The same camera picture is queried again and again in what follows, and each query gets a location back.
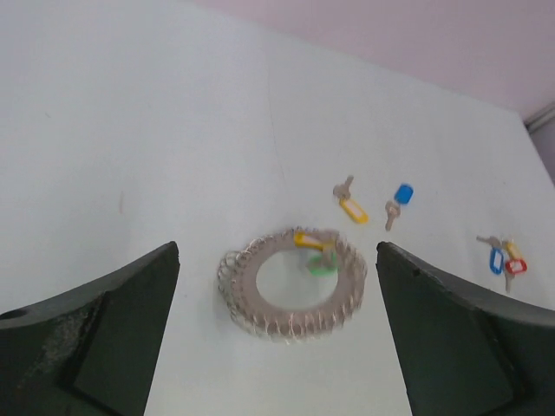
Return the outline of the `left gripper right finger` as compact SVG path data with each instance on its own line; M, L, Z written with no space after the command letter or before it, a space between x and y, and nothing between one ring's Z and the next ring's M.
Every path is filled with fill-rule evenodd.
M554 313L390 242L376 270L414 415L552 415Z

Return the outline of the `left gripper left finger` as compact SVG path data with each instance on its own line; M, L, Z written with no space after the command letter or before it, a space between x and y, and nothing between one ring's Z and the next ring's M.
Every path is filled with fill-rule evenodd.
M142 415L180 271L170 242L1 315L3 415Z

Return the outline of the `key with green tag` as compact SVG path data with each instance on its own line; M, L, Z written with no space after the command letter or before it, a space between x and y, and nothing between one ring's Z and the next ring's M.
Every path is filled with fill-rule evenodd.
M306 268L313 276L326 276L336 273L338 270L336 252L334 250L323 250L320 254L308 260Z

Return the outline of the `round metal keyring disc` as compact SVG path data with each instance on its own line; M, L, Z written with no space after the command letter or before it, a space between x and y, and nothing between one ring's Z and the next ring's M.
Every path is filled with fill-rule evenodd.
M338 266L336 287L327 299L302 309L286 309L267 301L256 280L263 263L278 252L295 250L297 236L330 242ZM217 271L219 293L232 321L246 333L272 341L305 341L341 328L361 308L368 265L362 253L338 231L287 228L229 251Z

